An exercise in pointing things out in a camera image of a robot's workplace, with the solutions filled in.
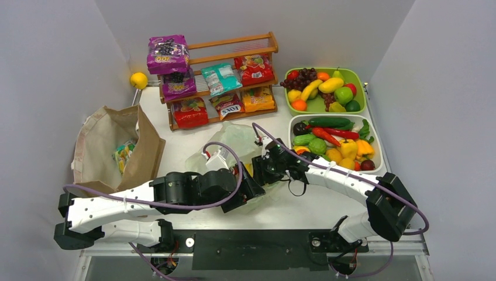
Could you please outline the green Fox's candy bag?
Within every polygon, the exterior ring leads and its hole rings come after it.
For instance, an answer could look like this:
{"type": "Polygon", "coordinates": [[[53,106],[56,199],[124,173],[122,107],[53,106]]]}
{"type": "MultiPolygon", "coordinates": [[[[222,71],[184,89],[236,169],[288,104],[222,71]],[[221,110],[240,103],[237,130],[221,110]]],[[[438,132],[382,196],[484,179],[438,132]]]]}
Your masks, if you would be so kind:
{"type": "Polygon", "coordinates": [[[136,141],[130,139],[126,141],[124,144],[118,146],[112,154],[112,158],[116,162],[116,165],[121,175],[124,174],[125,167],[132,155],[135,146],[136,146],[136,141]]]}

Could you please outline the pale green plastic grocery bag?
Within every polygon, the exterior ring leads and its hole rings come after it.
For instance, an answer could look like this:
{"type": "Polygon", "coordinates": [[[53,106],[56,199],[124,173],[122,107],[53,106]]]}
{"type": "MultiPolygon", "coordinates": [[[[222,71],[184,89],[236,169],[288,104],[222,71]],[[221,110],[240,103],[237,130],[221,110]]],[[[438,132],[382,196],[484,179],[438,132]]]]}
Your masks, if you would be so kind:
{"type": "MultiPolygon", "coordinates": [[[[217,131],[208,142],[221,142],[233,149],[245,165],[249,174],[253,176],[252,158],[261,155],[261,147],[255,144],[256,135],[251,126],[234,124],[230,121],[223,123],[220,131],[217,131]]],[[[202,155],[203,146],[206,142],[201,141],[199,150],[193,153],[186,161],[185,168],[188,171],[204,174],[207,172],[207,159],[202,155]]],[[[234,214],[254,214],[256,209],[265,203],[279,200],[275,192],[280,189],[279,183],[263,186],[265,194],[249,200],[245,205],[233,210],[234,214]]]]}

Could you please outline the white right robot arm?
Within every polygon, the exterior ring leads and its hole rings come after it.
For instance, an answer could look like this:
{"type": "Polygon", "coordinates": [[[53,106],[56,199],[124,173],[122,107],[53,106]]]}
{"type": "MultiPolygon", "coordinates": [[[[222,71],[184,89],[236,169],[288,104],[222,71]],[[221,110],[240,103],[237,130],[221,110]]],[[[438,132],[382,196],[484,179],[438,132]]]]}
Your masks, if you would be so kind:
{"type": "Polygon", "coordinates": [[[414,200],[392,173],[374,177],[338,166],[312,152],[298,155],[275,142],[270,142],[261,156],[254,157],[252,164],[254,179],[261,186],[287,177],[326,187],[365,206],[364,213],[344,216],[332,228],[330,241],[338,251],[373,236],[397,242],[415,214],[414,200]]]}

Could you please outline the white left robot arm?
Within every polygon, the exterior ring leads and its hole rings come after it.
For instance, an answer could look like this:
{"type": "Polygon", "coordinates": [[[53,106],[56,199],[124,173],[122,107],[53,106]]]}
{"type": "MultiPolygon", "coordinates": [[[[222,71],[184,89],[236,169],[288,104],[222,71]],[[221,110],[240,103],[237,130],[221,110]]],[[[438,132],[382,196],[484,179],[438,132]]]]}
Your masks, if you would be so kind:
{"type": "Polygon", "coordinates": [[[202,205],[221,204],[224,213],[245,205],[266,192],[260,172],[228,169],[170,172],[138,187],[111,194],[80,198],[66,192],[58,210],[64,222],[54,229],[54,240],[64,250],[85,249],[96,242],[130,242],[166,252],[177,245],[172,223],[164,219],[139,221],[160,214],[188,214],[202,205]]]}

